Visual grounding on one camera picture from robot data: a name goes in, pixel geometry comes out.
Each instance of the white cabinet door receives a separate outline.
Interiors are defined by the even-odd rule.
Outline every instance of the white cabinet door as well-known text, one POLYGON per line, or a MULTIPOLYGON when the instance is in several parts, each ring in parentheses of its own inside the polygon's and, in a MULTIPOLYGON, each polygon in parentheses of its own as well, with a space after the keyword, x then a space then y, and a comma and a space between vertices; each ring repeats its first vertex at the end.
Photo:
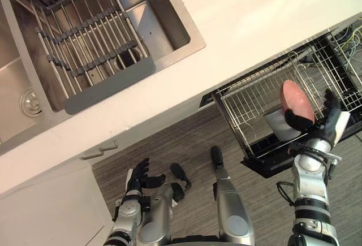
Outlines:
POLYGON ((66 170, 0 199, 0 245, 102 245, 112 221, 91 168, 66 170))

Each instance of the cabinet handle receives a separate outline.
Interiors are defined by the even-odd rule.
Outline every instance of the cabinet handle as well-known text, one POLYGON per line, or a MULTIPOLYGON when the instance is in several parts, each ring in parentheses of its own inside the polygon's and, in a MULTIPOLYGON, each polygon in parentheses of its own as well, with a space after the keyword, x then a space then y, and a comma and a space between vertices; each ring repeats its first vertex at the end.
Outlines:
POLYGON ((114 140, 113 143, 114 143, 114 145, 111 146, 111 147, 106 147, 106 148, 99 147, 98 148, 99 153, 97 153, 97 154, 92 154, 91 156, 86 156, 86 157, 80 157, 79 159, 80 160, 87 160, 87 159, 91 159, 91 158, 95 158, 95 157, 101 157, 101 156, 104 155, 105 151, 110 151, 110 150, 114 150, 114 149, 118 148, 117 141, 114 140))

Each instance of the metal wire rack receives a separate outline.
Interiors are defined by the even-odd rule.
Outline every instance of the metal wire rack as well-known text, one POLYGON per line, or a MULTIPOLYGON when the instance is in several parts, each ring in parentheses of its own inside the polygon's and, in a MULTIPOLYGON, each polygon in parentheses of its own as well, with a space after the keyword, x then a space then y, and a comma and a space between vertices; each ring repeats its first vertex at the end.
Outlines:
POLYGON ((242 138, 251 154, 252 144, 272 134, 263 115, 281 104, 280 88, 285 80, 299 84, 307 95, 317 120, 324 117, 324 94, 331 89, 343 102, 345 110, 362 105, 362 93, 351 75, 362 85, 355 70, 346 71, 348 62, 338 41, 331 35, 308 42, 252 74, 219 88, 216 93, 231 120, 234 132, 242 138))
POLYGON ((121 0, 28 1, 38 24, 35 32, 69 114, 154 71, 121 0))

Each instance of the floor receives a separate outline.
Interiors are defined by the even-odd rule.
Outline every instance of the floor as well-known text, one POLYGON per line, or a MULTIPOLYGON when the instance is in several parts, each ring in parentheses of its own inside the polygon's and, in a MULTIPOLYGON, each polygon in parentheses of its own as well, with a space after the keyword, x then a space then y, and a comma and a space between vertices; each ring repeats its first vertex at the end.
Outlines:
MULTIPOLYGON (((331 216, 340 245, 362 245, 362 134, 337 145, 333 153, 342 156, 328 191, 331 216)), ((150 158, 150 174, 173 176, 169 166, 182 165, 192 180, 186 198, 174 209, 173 238, 218 233, 213 199, 214 174, 209 149, 223 150, 225 167, 239 190, 253 220, 258 246, 287 245, 294 210, 279 195, 275 183, 292 181, 291 170, 269 179, 240 164, 242 150, 215 106, 107 158, 93 166, 93 173, 106 204, 113 214, 115 200, 124 195, 127 170, 141 159, 150 158)))

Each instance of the stainless steel sink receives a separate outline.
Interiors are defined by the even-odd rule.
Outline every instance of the stainless steel sink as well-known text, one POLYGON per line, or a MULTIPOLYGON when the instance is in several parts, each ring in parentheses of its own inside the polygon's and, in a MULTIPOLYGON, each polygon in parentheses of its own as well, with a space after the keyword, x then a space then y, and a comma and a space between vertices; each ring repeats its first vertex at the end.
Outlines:
MULTIPOLYGON (((30 118, 31 121, 38 119, 39 122, 32 122, 34 125, 28 123, 28 126, 18 130, 20 134, 15 134, 16 136, 0 145, 0 154, 71 117, 64 111, 63 101, 66 96, 35 31, 38 23, 29 0, 1 1, 24 63, 23 72, 26 74, 23 74, 23 78, 28 78, 29 84, 25 90, 30 87, 34 89, 42 114, 38 118, 30 118)), ((121 1, 149 55, 154 60, 156 72, 205 46, 182 0, 121 1)), ((90 2, 90 5, 96 6, 95 2, 90 2)), ((74 12, 70 12, 69 17, 71 22, 79 24, 74 12)), ((60 25, 65 25, 64 21, 65 18, 60 18, 60 25)), ((51 22, 50 25, 53 29, 55 23, 51 22)), ((91 74, 90 77, 97 83, 96 74, 91 74)), ((80 81, 80 85, 86 88, 89 84, 84 80, 80 81)))
POLYGON ((16 49, 0 4, 0 141, 34 126, 42 119, 34 91, 16 49))

